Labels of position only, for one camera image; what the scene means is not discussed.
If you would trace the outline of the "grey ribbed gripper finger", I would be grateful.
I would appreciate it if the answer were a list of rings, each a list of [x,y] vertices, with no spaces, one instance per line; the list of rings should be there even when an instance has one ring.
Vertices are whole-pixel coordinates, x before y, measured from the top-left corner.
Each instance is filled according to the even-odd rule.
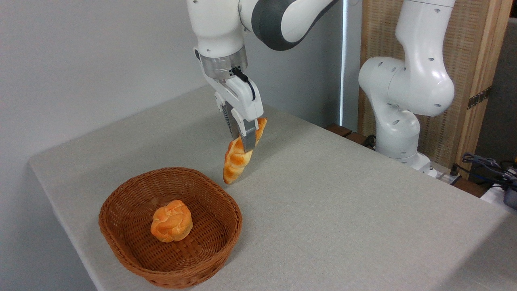
[[[227,126],[229,128],[231,139],[235,140],[240,136],[240,130],[238,127],[238,123],[235,120],[234,116],[231,113],[233,106],[223,99],[222,95],[219,92],[215,92],[216,103],[218,105],[219,110],[222,112]]]
[[[256,146],[256,131],[258,129],[258,118],[248,121],[240,116],[235,108],[231,109],[231,135],[233,139],[240,137],[244,153],[254,150]]]

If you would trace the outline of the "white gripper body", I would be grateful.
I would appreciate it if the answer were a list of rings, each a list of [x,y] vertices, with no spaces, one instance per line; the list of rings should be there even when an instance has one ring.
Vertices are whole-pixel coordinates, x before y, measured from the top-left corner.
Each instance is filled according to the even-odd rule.
[[[250,78],[244,81],[231,71],[237,68],[243,72],[247,68],[247,52],[244,47],[232,55],[216,58],[202,55],[202,50],[198,48],[194,48],[194,52],[207,82],[239,112],[240,116],[251,121],[263,115],[260,92],[255,83]]]

